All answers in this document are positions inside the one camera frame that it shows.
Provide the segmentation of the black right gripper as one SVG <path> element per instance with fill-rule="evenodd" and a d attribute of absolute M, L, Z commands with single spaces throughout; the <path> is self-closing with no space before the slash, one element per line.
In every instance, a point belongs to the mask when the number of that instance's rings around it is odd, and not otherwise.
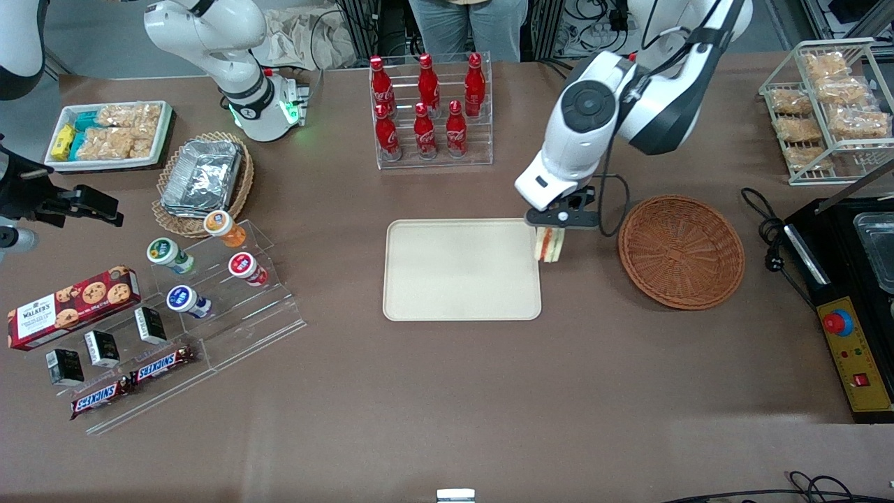
<path fill-rule="evenodd" d="M 44 204 L 56 203 L 57 195 L 63 191 L 49 179 L 54 169 L 11 152 L 4 146 L 1 147 L 1 153 L 1 216 L 13 221 L 26 219 L 63 228 L 64 214 L 47 213 L 43 210 Z M 65 200 L 69 201 L 71 207 L 82 210 L 83 219 L 102 221 L 114 227 L 124 225 L 124 214 L 121 212 L 99 212 L 118 210 L 117 198 L 105 192 L 78 184 L 65 191 Z"/>

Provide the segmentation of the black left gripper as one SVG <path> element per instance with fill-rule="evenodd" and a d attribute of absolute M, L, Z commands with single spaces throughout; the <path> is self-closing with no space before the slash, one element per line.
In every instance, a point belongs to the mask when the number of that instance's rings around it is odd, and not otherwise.
<path fill-rule="evenodd" d="M 584 211 L 594 203 L 596 191 L 594 186 L 584 186 L 581 189 L 569 192 L 556 198 L 549 206 L 550 210 L 568 209 L 570 211 Z"/>

